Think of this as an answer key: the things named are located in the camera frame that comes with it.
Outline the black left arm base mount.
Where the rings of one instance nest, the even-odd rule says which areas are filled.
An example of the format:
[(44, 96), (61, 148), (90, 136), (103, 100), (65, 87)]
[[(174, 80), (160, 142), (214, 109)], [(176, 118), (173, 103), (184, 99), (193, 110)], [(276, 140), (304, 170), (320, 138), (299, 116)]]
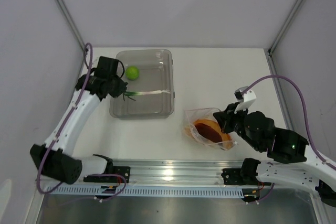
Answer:
[(93, 176), (88, 175), (84, 177), (83, 181), (86, 183), (123, 183), (124, 178), (126, 183), (129, 182), (131, 175), (130, 166), (114, 166), (111, 169), (107, 169), (103, 174)]

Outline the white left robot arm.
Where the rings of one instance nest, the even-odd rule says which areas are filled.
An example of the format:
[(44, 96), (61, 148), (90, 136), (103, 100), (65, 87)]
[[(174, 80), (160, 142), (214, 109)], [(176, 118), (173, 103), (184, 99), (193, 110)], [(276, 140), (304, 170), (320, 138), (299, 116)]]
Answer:
[(123, 63), (114, 58), (99, 57), (96, 67), (78, 79), (72, 101), (61, 121), (42, 145), (30, 149), (38, 176), (73, 184), (79, 178), (95, 174), (102, 182), (114, 176), (113, 162), (103, 155), (73, 157), (77, 139), (89, 116), (106, 97), (117, 98), (127, 83), (117, 74)]

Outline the clear zip top bag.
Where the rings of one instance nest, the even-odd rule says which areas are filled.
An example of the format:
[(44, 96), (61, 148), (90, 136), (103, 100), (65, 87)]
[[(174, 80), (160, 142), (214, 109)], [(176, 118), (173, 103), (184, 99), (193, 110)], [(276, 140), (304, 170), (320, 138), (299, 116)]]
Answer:
[(184, 110), (182, 132), (189, 138), (206, 147), (227, 151), (237, 143), (229, 134), (223, 133), (213, 117), (218, 108)]

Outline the green onion stalks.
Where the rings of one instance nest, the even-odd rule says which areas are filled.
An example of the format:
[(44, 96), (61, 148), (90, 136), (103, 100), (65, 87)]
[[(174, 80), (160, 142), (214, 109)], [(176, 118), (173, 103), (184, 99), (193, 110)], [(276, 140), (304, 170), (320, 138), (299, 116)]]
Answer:
[(125, 91), (123, 95), (123, 99), (125, 97), (135, 101), (133, 97), (137, 96), (144, 96), (144, 95), (154, 95), (154, 94), (162, 94), (162, 93), (167, 93), (170, 94), (171, 92), (169, 90), (154, 90), (154, 91)]

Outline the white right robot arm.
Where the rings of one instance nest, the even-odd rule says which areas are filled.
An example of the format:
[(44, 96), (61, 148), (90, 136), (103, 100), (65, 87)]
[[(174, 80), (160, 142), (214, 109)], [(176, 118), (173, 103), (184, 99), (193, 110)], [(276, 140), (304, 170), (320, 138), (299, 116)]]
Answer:
[(232, 103), (213, 117), (223, 133), (235, 132), (254, 150), (265, 152), (268, 162), (245, 158), (241, 168), (224, 169), (226, 185), (285, 184), (315, 191), (326, 205), (335, 206), (335, 171), (314, 154), (308, 140), (275, 126), (262, 112), (237, 111)]

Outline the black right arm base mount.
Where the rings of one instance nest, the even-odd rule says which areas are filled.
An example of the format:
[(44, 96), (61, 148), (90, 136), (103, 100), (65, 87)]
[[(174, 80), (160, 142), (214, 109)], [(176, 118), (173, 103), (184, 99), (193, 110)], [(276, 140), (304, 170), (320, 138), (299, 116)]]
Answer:
[(257, 179), (257, 167), (261, 164), (253, 158), (244, 159), (241, 168), (224, 168), (221, 176), (225, 185), (244, 186), (252, 185), (258, 186), (261, 181)]

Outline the red yellow mango slice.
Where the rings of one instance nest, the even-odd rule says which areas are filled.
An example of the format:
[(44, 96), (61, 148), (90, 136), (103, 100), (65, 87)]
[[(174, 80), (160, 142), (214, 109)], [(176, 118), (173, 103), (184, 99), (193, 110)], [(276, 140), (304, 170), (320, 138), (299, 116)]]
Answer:
[(231, 136), (222, 133), (217, 122), (210, 119), (198, 119), (194, 122), (197, 133), (206, 139), (211, 146), (229, 150), (234, 146)]

